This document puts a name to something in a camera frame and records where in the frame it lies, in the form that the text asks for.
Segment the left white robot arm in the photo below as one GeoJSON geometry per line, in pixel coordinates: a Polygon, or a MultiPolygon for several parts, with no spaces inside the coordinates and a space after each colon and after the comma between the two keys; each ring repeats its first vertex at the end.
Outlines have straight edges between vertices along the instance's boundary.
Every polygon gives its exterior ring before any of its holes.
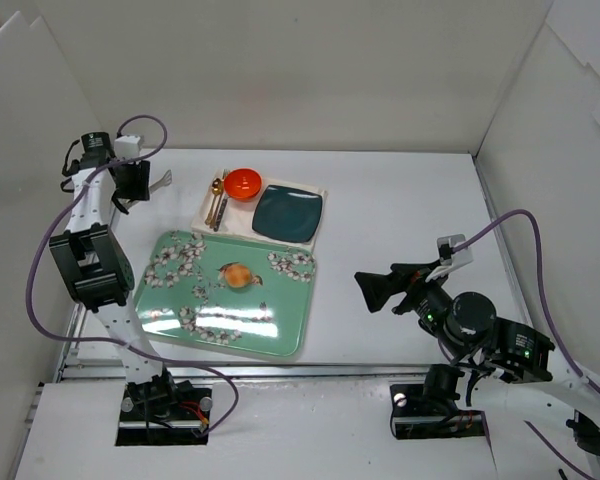
{"type": "Polygon", "coordinates": [[[131,263],[107,221],[111,209],[126,213],[128,206],[150,199],[150,165],[146,160],[97,169],[140,152],[142,138],[91,132],[77,140],[79,159],[63,168],[78,203],[63,233],[49,240],[49,249],[71,298],[90,311],[116,342],[125,369],[128,396],[136,402],[169,397],[173,378],[157,358],[133,305],[135,278],[131,263]]]}

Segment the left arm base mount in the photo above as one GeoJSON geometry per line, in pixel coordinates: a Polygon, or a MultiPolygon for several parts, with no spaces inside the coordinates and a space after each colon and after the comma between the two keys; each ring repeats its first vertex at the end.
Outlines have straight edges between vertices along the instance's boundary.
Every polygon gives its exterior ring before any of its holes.
{"type": "Polygon", "coordinates": [[[212,389],[189,380],[166,387],[125,387],[116,447],[201,446],[209,440],[212,389]]]}

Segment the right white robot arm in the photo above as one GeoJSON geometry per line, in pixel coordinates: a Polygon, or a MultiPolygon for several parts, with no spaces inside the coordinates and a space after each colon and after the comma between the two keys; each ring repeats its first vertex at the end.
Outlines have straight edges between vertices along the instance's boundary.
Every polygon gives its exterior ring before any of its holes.
{"type": "Polygon", "coordinates": [[[429,279],[424,264],[394,264],[387,275],[358,272],[354,278],[370,312],[394,295],[403,300],[393,313],[414,313],[419,326],[446,348],[451,359],[430,366],[419,387],[394,386],[398,400],[392,427],[401,437],[447,435],[454,419],[487,409],[522,414],[533,406],[544,417],[573,416],[565,425],[582,450],[600,456],[600,395],[589,393],[553,342],[539,331],[501,318],[477,292],[449,296],[445,280],[429,279]]]}

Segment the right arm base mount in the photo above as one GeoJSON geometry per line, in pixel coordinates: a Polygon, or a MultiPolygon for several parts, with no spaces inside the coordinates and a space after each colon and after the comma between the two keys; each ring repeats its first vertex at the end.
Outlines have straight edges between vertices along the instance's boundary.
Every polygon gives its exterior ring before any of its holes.
{"type": "Polygon", "coordinates": [[[389,429],[396,440],[486,437],[484,415],[457,405],[464,373],[445,364],[432,365],[421,383],[391,384],[389,429]]]}

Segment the silver metal tongs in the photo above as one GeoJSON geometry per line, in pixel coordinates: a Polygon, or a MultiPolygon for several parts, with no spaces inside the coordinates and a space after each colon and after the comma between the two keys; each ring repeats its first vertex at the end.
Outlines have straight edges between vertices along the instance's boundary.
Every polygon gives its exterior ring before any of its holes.
{"type": "Polygon", "coordinates": [[[172,171],[167,170],[159,180],[149,186],[149,193],[154,194],[159,189],[170,186],[172,181],[172,171]]]}

